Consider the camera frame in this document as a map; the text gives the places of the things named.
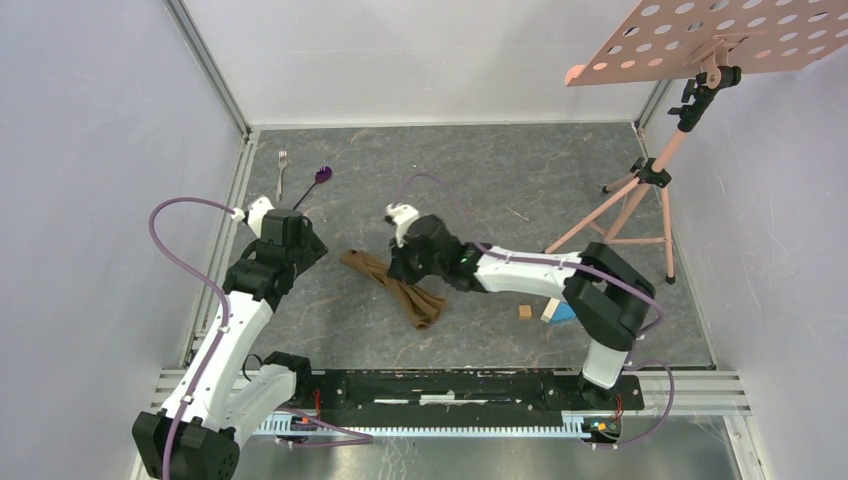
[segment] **pink music stand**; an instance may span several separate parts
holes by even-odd
[[[552,253],[590,226],[610,244],[664,243],[666,281],[674,283],[671,210],[665,167],[715,95],[735,86],[742,72],[799,70],[848,44],[846,0],[642,0],[586,65],[575,65],[566,86],[692,78],[677,131],[656,159],[636,162],[630,173],[603,187],[614,194],[551,244]],[[687,105],[690,97],[695,102]],[[660,188],[663,236],[616,238],[651,185]],[[630,192],[609,230],[595,219]]]

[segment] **white panel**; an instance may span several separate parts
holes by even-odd
[[[563,86],[637,0],[187,0],[256,125],[610,121],[651,85]]]
[[[848,421],[846,77],[846,48],[801,72],[743,77],[669,167],[678,248],[780,479],[842,478],[848,467],[832,428]],[[672,85],[660,111],[681,89]],[[655,117],[651,154],[674,125]]]
[[[239,136],[160,1],[0,7],[4,478],[126,478],[130,427],[175,365],[199,283],[147,216],[223,199]],[[205,268],[219,213],[160,232]]]

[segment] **black wire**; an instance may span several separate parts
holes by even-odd
[[[250,377],[247,376],[247,361],[251,357],[255,358],[259,362],[260,367],[262,366],[262,357],[260,357],[259,355],[255,354],[255,353],[251,353],[250,355],[244,357],[244,362],[242,362],[242,364],[241,364],[241,374],[244,375],[245,380],[247,380],[248,382],[250,382],[251,379],[250,379]]]

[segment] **folded cloth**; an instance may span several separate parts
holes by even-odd
[[[389,278],[389,267],[377,257],[357,250],[347,250],[339,259],[342,264],[362,273],[386,288],[400,301],[406,310],[412,326],[424,330],[439,319],[445,308],[445,299],[427,293],[415,285],[407,285],[400,280]]]

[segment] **gray mat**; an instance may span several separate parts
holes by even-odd
[[[600,187],[617,179],[639,156],[626,124],[489,125],[265,131],[247,188],[246,202],[274,198],[277,152],[288,151],[281,207],[291,208],[322,165],[333,178],[317,186],[300,210],[330,253],[295,283],[260,334],[253,352],[303,355],[316,368],[578,366],[588,336],[576,321],[549,326],[539,320],[548,299],[516,293],[454,291],[438,278],[420,285],[447,298],[447,309],[429,330],[414,330],[397,302],[370,280],[342,266],[347,248],[389,262],[392,228],[385,206],[415,172],[435,173],[451,184],[467,210],[462,223],[448,195],[419,179],[404,201],[423,214],[441,216],[463,240],[477,235],[512,250],[539,252],[603,201]],[[608,226],[614,212],[599,220]],[[621,236],[659,236],[660,207],[650,194]],[[237,254],[252,240],[241,228]],[[560,251],[579,251],[600,236],[586,229]],[[664,282],[661,245],[616,250],[657,286],[666,323],[641,342],[637,360],[661,358],[674,365],[707,365],[710,356],[692,297],[678,282]],[[533,307],[532,320],[518,306]]]

